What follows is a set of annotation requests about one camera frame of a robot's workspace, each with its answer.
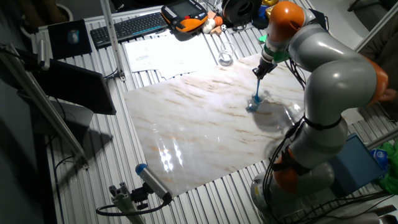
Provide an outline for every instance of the paper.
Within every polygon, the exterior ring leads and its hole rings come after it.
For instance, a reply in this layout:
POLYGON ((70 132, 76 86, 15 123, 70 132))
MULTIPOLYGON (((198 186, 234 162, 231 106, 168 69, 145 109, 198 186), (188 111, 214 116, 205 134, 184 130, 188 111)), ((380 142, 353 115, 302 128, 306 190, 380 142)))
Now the paper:
POLYGON ((132 72, 158 70, 166 78, 216 65, 202 36, 179 41, 173 35, 125 44, 132 72))

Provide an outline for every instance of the robot end effector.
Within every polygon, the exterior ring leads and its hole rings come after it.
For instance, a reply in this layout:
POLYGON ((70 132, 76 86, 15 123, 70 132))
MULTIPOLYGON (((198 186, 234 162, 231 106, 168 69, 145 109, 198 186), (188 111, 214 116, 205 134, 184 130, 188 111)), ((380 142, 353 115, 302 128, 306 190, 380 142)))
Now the robot end effector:
POLYGON ((252 69, 252 71, 257 76, 257 79, 262 80, 264 76, 270 73, 276 66, 276 64, 268 62, 261 57, 259 66, 252 69))

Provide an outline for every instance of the floor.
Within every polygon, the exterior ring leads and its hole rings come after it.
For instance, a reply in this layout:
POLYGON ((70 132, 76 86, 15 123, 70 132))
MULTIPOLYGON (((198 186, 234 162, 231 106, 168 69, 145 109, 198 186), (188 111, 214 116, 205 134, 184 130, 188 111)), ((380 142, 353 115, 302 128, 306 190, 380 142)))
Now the floor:
POLYGON ((354 0, 310 0, 310 2, 315 9, 329 18, 332 36, 348 47, 354 49, 369 34, 355 13, 347 11, 354 0))

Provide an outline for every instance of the gray cylinder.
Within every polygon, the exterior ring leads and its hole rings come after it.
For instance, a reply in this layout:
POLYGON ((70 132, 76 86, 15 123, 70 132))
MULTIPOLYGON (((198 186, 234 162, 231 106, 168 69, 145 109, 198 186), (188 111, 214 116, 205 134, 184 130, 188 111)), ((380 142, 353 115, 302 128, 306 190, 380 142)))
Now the gray cylinder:
POLYGON ((335 60, 366 60, 332 37, 319 24, 301 28, 290 42, 289 54, 300 67, 309 72, 335 60))

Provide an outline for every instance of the orange handheld controller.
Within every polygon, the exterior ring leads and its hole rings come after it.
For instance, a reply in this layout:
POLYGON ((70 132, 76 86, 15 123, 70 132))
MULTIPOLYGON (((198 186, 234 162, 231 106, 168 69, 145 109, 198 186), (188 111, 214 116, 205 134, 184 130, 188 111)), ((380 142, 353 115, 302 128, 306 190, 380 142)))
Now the orange handheld controller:
POLYGON ((191 32, 207 20, 207 10, 194 0, 178 1, 162 7, 162 16, 172 29, 191 32))

